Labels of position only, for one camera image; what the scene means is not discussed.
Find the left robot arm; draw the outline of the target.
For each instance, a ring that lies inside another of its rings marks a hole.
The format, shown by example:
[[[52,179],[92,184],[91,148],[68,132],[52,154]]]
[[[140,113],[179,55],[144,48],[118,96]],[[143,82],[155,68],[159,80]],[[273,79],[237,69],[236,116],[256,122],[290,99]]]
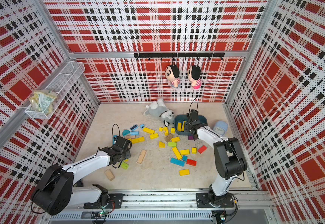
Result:
[[[112,146],[98,148],[95,154],[78,162],[48,167],[31,195],[31,203],[52,216],[74,205],[87,204],[88,208],[99,208],[109,204],[111,198],[106,188],[98,184],[76,186],[76,183],[101,168],[119,168],[131,157],[130,140],[116,136],[114,141]]]

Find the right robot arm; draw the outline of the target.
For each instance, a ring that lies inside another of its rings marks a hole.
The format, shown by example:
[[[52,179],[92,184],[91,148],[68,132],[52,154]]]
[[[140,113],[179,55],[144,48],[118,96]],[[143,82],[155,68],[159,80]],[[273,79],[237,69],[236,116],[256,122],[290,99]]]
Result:
[[[200,139],[211,146],[214,151],[217,177],[206,194],[197,194],[199,208],[233,208],[237,200],[228,192],[232,182],[247,170],[247,162],[239,141],[227,138],[211,129],[199,118],[197,110],[186,114],[185,130],[194,140]]]

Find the yellow triangular block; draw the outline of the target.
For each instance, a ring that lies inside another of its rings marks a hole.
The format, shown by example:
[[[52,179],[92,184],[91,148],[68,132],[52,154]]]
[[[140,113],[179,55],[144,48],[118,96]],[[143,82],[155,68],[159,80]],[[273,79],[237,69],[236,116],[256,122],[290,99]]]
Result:
[[[159,148],[165,148],[166,147],[166,145],[165,145],[165,143],[163,143],[163,142],[159,142]]]

